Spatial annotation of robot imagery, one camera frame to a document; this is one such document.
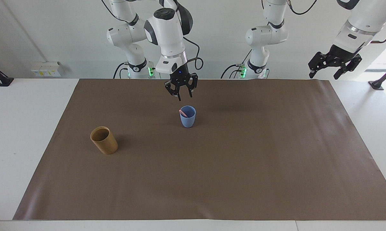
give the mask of black stand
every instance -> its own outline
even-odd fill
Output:
[[[381,86],[382,83],[386,80],[386,73],[381,77],[381,79],[376,81],[369,81],[368,83],[374,90],[384,90],[384,88]]]
[[[0,87],[7,87],[11,84],[14,78],[10,78],[0,71]]]

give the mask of table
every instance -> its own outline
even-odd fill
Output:
[[[16,79],[8,88],[0,88],[0,220],[11,220],[40,158],[58,124],[78,80]],[[386,96],[373,91],[367,83],[333,81],[332,86],[349,113],[358,132],[386,178]],[[86,222],[0,222],[0,228],[23,227],[34,230],[44,226],[82,227],[96,230],[106,221]],[[148,229],[248,229],[314,230],[315,227],[357,230],[382,227],[386,222],[227,222],[227,221],[140,221],[108,222],[112,228]]]

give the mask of green light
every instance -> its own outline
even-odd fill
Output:
[[[155,73],[153,72],[152,68],[149,67],[149,75],[152,77]]]
[[[241,75],[242,78],[246,77],[247,68],[243,67],[243,70],[241,71],[243,74]]]

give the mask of wooden cup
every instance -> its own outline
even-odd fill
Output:
[[[90,139],[102,153],[110,155],[117,150],[117,142],[111,131],[104,126],[97,127],[90,133]]]

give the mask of blue object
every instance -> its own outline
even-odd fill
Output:
[[[187,116],[186,118],[181,113],[179,113],[183,126],[186,128],[192,127],[194,120],[196,119],[196,109],[192,106],[184,106],[181,108],[181,111],[183,111]]]

